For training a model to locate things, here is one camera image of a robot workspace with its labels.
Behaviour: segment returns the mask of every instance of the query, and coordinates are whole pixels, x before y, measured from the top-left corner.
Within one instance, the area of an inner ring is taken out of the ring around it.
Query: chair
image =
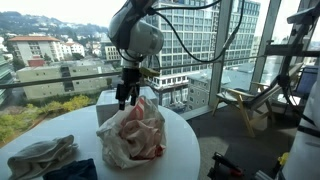
[[[301,67],[302,63],[298,63],[290,68],[290,79],[294,78],[295,74],[300,70]],[[257,82],[251,82],[251,84],[256,85],[260,90],[260,93],[252,94],[240,91],[239,89],[225,89],[225,92],[217,94],[217,99],[214,103],[212,115],[214,116],[216,109],[221,102],[237,107],[237,109],[239,109],[242,114],[243,120],[246,124],[250,136],[254,137],[255,135],[252,129],[253,124],[261,121],[268,116],[271,116],[272,120],[274,121],[274,115],[272,113],[269,98],[274,93],[279,91],[281,87],[278,85],[276,79],[274,79],[270,85]],[[267,112],[261,112],[259,110],[259,108],[264,104],[267,106]],[[257,112],[259,115],[255,116],[254,113],[248,113],[248,111]]]

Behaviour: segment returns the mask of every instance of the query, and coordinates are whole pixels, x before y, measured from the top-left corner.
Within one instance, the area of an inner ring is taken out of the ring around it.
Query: table
[[[167,149],[162,157],[145,165],[120,170],[104,163],[102,145],[96,135],[96,109],[95,106],[90,106],[41,123],[0,149],[1,179],[8,179],[11,175],[7,160],[22,148],[38,141],[70,134],[74,135],[74,142],[79,145],[75,160],[94,159],[98,179],[198,179],[200,150],[195,133],[175,112],[162,106],[159,106],[159,111],[166,120]]]

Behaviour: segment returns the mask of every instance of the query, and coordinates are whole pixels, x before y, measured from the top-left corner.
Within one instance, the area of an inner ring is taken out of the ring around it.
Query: floor
[[[217,179],[252,179],[261,170],[274,177],[272,169],[277,158],[290,151],[296,133],[296,119],[292,115],[276,115],[276,121],[265,130],[255,131],[255,138],[249,136],[245,124],[234,108],[227,106],[188,121],[196,133],[200,146],[200,180],[210,180],[207,174],[214,166],[215,152],[244,169],[245,176],[234,178],[228,169],[221,167]]]

